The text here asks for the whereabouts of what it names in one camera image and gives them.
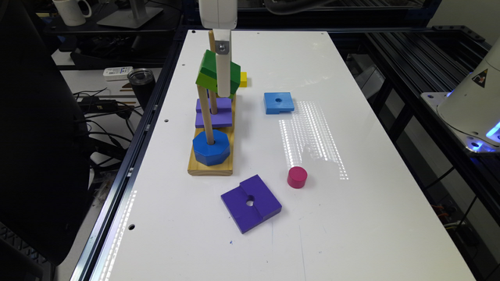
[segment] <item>blue hexagon block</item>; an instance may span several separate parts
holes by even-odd
[[[193,140],[196,161],[203,165],[222,164],[230,154],[229,139],[225,133],[214,130],[213,139],[215,140],[215,144],[208,145],[206,143],[205,131],[203,131]]]

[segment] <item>screw hole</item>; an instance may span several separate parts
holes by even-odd
[[[255,198],[252,195],[249,195],[248,199],[247,199],[247,206],[252,207],[254,201],[255,201]]]

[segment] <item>stacked purple blocks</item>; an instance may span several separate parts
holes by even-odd
[[[239,187],[222,194],[221,198],[241,233],[281,212],[280,202],[259,175],[241,182]]]
[[[212,118],[212,128],[224,128],[233,126],[233,112],[231,111],[231,99],[217,98],[217,114],[214,115],[210,113],[210,117]],[[202,107],[200,106],[199,99],[196,101],[195,126],[197,128],[203,128]]]

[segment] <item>blue light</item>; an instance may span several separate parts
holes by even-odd
[[[497,126],[493,127],[489,132],[487,132],[486,137],[493,136],[498,130],[500,130],[500,122],[498,122]]]
[[[478,151],[479,148],[481,148],[483,146],[483,143],[480,143],[479,145],[477,145],[476,147],[473,147],[472,150],[474,151]]]

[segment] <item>wooden base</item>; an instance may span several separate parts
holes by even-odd
[[[189,165],[187,166],[187,172],[192,176],[230,176],[233,174],[233,155],[234,155],[234,126],[236,125],[236,119],[234,118],[236,113],[236,96],[233,98],[232,102],[232,110],[233,110],[233,126],[218,128],[219,130],[225,134],[227,134],[227,138],[229,138],[229,149],[230,154],[227,157],[224,163],[219,165],[211,165],[206,166],[202,163],[196,161],[195,150],[191,147],[191,156],[189,157]],[[205,129],[198,128],[195,131],[195,137],[198,136],[199,133],[203,132]]]

